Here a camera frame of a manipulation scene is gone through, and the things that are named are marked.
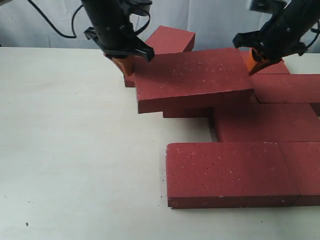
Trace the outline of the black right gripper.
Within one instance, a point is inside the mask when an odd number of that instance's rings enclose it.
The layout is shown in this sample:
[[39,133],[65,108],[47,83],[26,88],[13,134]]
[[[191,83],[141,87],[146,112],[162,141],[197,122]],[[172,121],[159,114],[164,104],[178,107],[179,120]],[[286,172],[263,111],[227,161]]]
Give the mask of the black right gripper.
[[266,66],[280,62],[283,57],[302,56],[309,45],[301,37],[312,31],[320,35],[320,2],[318,0],[272,0],[271,18],[260,30],[237,33],[232,42],[235,48],[250,48],[246,67],[250,76]]

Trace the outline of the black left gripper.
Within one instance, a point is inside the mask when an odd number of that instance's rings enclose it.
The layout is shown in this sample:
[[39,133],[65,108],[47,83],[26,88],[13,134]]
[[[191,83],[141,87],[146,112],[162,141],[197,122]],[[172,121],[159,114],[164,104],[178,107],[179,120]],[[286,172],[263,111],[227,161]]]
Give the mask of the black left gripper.
[[119,68],[124,76],[134,73],[135,57],[151,61],[155,56],[154,49],[142,41],[138,35],[149,25],[147,22],[138,30],[130,21],[129,6],[125,0],[83,0],[82,5],[92,24],[84,34],[93,40],[107,58]]

